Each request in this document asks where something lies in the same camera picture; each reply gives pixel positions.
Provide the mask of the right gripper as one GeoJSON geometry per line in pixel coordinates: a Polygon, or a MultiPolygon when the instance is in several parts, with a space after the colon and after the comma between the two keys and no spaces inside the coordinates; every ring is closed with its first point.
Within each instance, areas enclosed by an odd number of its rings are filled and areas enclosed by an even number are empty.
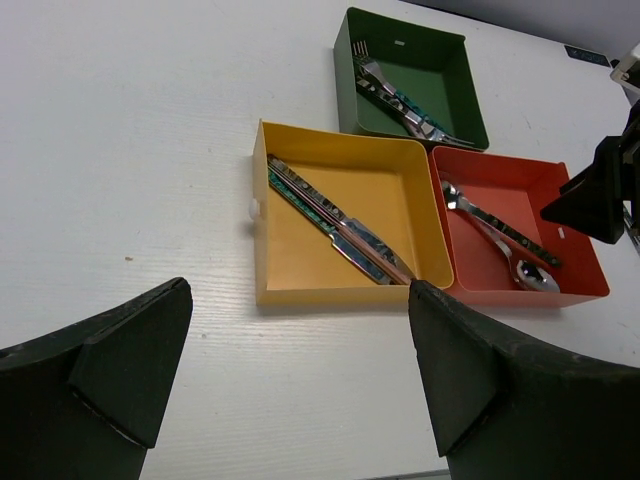
{"type": "Polygon", "coordinates": [[[621,136],[607,136],[594,160],[559,188],[559,197],[541,209],[541,218],[570,227],[606,244],[624,233],[639,234],[639,101],[621,136]]]}

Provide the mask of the pink handled fork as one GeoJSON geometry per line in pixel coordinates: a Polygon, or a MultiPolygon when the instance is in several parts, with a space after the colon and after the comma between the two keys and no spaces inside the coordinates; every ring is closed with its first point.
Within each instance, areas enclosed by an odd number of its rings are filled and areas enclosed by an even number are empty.
{"type": "Polygon", "coordinates": [[[369,51],[365,40],[354,41],[351,44],[352,55],[357,58],[368,58],[369,51]]]}

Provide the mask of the green handled fork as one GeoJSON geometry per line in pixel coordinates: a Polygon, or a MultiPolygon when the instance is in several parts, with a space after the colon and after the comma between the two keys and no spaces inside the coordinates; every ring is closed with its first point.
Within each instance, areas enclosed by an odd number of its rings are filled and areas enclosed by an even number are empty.
{"type": "Polygon", "coordinates": [[[353,53],[352,62],[357,90],[398,120],[411,136],[433,142],[456,141],[407,95],[386,80],[377,61],[362,53],[353,53]]]}

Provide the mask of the pink handled spoon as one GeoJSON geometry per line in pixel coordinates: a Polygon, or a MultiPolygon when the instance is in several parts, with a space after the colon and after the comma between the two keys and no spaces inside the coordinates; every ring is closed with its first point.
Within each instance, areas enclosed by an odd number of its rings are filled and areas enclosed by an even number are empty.
{"type": "Polygon", "coordinates": [[[446,180],[441,180],[440,184],[447,209],[465,212],[474,227],[496,245],[506,257],[509,272],[520,288],[539,292],[560,292],[559,285],[549,272],[512,250],[495,229],[471,212],[469,201],[457,187],[446,180]]]}

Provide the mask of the black handled spoon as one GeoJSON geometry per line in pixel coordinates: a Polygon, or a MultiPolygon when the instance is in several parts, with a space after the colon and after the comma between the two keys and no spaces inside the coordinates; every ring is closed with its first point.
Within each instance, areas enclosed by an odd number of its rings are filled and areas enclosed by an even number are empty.
{"type": "Polygon", "coordinates": [[[562,262],[557,256],[495,215],[490,214],[473,204],[458,187],[449,181],[441,180],[440,184],[445,205],[448,209],[461,210],[468,213],[476,220],[479,220],[482,224],[488,226],[491,230],[509,238],[550,266],[560,267],[562,265],[562,262]]]}

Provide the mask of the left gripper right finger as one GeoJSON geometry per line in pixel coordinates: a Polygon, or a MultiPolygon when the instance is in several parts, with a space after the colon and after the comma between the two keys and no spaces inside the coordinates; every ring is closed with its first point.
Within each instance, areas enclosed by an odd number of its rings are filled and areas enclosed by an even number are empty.
{"type": "Polygon", "coordinates": [[[584,356],[416,280],[408,313],[438,454],[455,479],[635,479],[639,371],[584,356]]]}

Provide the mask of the black handled fork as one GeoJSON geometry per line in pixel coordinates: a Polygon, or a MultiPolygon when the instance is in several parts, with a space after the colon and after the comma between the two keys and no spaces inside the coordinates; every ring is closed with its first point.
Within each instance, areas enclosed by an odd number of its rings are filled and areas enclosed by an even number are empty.
{"type": "Polygon", "coordinates": [[[431,116],[400,91],[387,92],[379,82],[357,74],[356,89],[389,116],[395,118],[414,138],[457,147],[471,148],[471,141],[447,133],[431,116]]]}

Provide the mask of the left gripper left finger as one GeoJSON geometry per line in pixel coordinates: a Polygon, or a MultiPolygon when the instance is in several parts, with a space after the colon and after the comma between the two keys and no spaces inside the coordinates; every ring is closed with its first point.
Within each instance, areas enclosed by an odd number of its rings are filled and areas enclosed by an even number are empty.
{"type": "Polygon", "coordinates": [[[171,279],[1,351],[4,479],[137,479],[156,446],[193,311],[171,279]]]}

